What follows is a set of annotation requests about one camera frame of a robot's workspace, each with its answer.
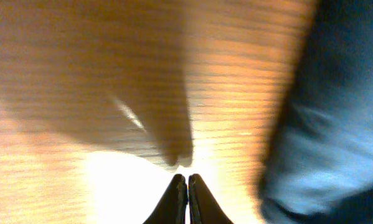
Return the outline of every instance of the denim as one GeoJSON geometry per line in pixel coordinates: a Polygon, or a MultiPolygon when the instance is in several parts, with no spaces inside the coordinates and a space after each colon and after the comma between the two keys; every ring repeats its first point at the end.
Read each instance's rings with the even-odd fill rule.
{"type": "Polygon", "coordinates": [[[260,189],[269,223],[373,223],[373,1],[324,0],[260,189]]]}

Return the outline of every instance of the blue jeans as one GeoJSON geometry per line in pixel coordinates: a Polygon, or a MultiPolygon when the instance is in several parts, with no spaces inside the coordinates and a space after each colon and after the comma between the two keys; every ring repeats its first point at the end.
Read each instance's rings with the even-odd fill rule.
{"type": "Polygon", "coordinates": [[[321,1],[260,189],[270,223],[373,223],[373,0],[321,1]]]}

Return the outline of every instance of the person's leg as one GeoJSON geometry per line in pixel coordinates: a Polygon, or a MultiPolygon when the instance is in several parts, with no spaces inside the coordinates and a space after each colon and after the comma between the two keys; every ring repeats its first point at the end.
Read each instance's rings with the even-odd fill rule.
{"type": "Polygon", "coordinates": [[[373,0],[322,1],[295,75],[260,192],[264,217],[314,223],[366,214],[367,205],[348,200],[365,201],[373,188],[373,0]]]}

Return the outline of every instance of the floor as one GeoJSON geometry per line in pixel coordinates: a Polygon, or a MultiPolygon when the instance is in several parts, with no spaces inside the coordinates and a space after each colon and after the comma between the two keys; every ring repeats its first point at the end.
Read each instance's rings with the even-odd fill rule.
{"type": "Polygon", "coordinates": [[[0,223],[142,223],[177,172],[261,223],[314,4],[0,1],[0,223]]]}

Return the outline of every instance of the wood grain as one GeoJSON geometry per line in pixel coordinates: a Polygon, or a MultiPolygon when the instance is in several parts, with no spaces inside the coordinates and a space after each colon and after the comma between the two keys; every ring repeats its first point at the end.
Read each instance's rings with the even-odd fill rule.
{"type": "Polygon", "coordinates": [[[0,1],[0,223],[141,223],[175,172],[260,223],[255,180],[314,5],[0,1]]]}

